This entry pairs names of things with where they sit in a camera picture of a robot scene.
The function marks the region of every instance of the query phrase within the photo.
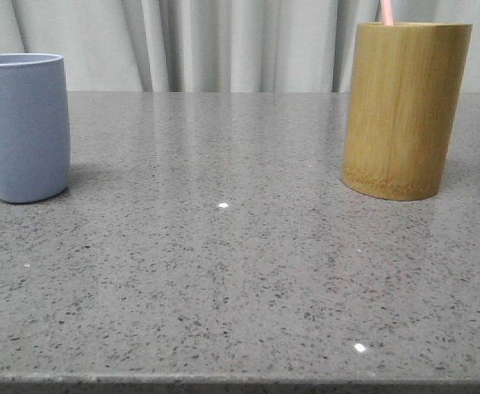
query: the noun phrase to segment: curtain fold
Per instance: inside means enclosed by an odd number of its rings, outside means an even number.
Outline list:
[[[398,21],[473,23],[480,0],[393,0]],[[60,53],[69,90],[348,91],[356,26],[379,0],[0,0],[0,53]]]

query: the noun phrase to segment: cup rim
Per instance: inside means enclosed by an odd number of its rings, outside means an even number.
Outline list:
[[[393,26],[386,26],[383,22],[362,22],[358,25],[369,27],[386,27],[388,29],[408,29],[409,27],[451,27],[451,26],[473,26],[471,23],[454,23],[454,22],[395,22]]]
[[[63,56],[55,53],[0,53],[0,59],[0,68],[6,68],[57,62]]]

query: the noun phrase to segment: blue cup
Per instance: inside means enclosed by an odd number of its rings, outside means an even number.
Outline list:
[[[0,55],[0,199],[29,203],[68,186],[70,127],[63,58]]]

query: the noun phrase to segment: bamboo toothbrush holder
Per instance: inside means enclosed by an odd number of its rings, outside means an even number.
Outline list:
[[[342,181],[383,199],[438,192],[471,25],[358,25]]]

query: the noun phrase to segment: wooden cup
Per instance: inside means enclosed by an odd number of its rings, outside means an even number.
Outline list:
[[[358,25],[342,181],[383,199],[438,192],[471,25]]]

